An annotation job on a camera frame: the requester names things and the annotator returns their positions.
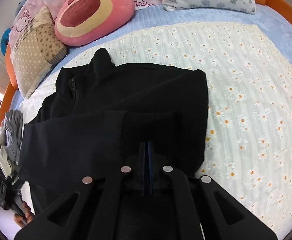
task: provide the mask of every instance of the bear face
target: bear face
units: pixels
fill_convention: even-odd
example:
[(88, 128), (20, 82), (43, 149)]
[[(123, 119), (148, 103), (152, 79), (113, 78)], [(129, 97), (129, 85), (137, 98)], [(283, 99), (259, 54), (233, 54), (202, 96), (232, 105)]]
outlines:
[(119, 28), (133, 13), (133, 0), (66, 0), (55, 33), (67, 45), (84, 45)]

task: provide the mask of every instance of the blue object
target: blue object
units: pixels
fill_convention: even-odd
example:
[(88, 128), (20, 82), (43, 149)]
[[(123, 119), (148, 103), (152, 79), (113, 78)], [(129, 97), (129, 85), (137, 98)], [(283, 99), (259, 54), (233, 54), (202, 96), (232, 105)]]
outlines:
[(4, 34), (1, 37), (1, 41), (0, 41), (0, 50), (1, 53), (5, 56), (6, 55), (6, 49), (7, 49), (7, 45), (9, 42), (9, 33), (10, 33), (11, 29), (7, 29), (5, 30)]
[(24, 4), (27, 2), (27, 0), (22, 0), (19, 5), (17, 6), (16, 12), (15, 12), (15, 17), (17, 17), (17, 15), (19, 14), (20, 10), (22, 9), (22, 7), (24, 6)]
[[(256, 14), (247, 14), (222, 9), (196, 8), (189, 10), (180, 10), (167, 12), (162, 5), (150, 6), (145, 9), (135, 11), (135, 14), (129, 22), (116, 31), (93, 41), (82, 47), (70, 47), (68, 55), (58, 63), (50, 74), (55, 73), (70, 62), (74, 57), (82, 52), (117, 39), (133, 31), (147, 29), (155, 26), (170, 25), (183, 22), (239, 22), (243, 24), (256, 24), (261, 31), (269, 37), (277, 49), (292, 64), (292, 25), (277, 11), (268, 6), (256, 5)], [(12, 102), (15, 109), (24, 99), (21, 94), (16, 95), (20, 100)]]

